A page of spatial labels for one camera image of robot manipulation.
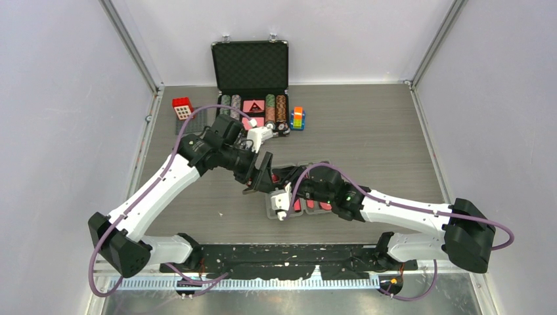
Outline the red handled screwdriver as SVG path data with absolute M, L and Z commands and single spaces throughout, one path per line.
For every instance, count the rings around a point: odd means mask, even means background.
M 301 207 L 301 200 L 299 198 L 295 200 L 293 210 L 295 213 L 301 213 L 303 211 Z

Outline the grey plastic tool case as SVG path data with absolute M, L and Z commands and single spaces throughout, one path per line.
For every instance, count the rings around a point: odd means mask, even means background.
M 327 160 L 269 167 L 261 180 L 269 217 L 284 221 L 304 211 L 333 210 L 336 192 L 344 181 L 337 171 L 325 167 L 326 163 Z

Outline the red tape measure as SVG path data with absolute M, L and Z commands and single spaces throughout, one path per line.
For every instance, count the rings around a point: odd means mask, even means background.
M 332 211 L 332 205 L 330 203 L 327 202 L 318 202 L 318 209 L 317 211 L 319 213 L 329 213 Z

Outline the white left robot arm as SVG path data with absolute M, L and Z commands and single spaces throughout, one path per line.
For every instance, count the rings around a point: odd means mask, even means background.
M 182 137 L 177 153 L 168 156 L 161 169 L 126 202 L 107 215 L 90 217 L 88 227 L 97 253 L 123 278 L 162 263 L 195 271 L 202 258 L 192 238 L 152 237 L 146 231 L 178 194 L 209 170 L 229 170 L 242 184 L 255 184 L 259 175 L 269 175 L 268 169 L 256 169 L 255 162 L 263 142 L 272 137 L 266 126 L 245 129 L 226 115 L 217 116 L 200 135 Z

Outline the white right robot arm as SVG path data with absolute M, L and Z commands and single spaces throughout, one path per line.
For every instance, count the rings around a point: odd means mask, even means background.
M 302 198 L 329 204 L 331 211 L 346 221 L 386 223 L 412 230 L 412 234 L 382 234 L 374 254 L 383 269 L 411 260 L 436 259 L 469 272 L 487 272 L 496 228 L 467 199 L 422 203 L 396 198 L 356 186 L 325 163 L 275 168 L 271 178 L 281 191 L 276 198 L 280 219 L 286 216 L 291 201 Z

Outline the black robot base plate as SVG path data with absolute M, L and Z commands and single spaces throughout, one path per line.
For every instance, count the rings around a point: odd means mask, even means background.
M 364 244 L 211 244 L 175 266 L 182 273 L 205 273 L 214 279 L 299 280 L 319 271 L 324 280 L 359 280 L 367 272 L 417 270 L 415 260 L 397 262 Z

